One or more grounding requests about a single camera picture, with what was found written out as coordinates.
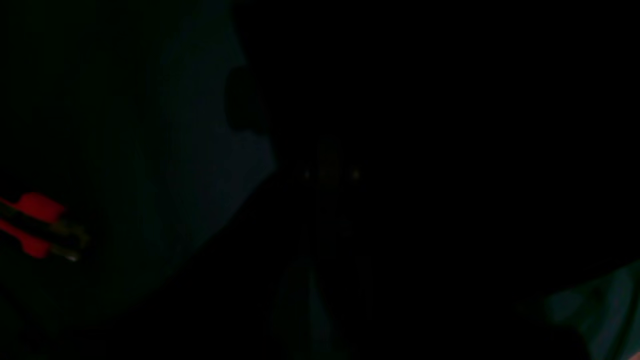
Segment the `teal table cloth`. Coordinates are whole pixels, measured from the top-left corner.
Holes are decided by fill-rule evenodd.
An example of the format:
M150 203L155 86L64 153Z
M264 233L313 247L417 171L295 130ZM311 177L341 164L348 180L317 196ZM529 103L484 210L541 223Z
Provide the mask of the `teal table cloth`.
M227 0L109 6L89 91L103 114L83 151L103 236L93 291L120 308L221 230L276 160L224 109L246 64Z

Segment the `black t-shirt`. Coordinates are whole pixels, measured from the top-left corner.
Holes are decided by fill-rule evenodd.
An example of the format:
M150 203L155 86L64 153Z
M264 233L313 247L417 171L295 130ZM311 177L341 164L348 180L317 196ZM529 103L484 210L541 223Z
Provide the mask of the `black t-shirt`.
M637 360L636 127L509 5L233 0L276 167L107 358Z

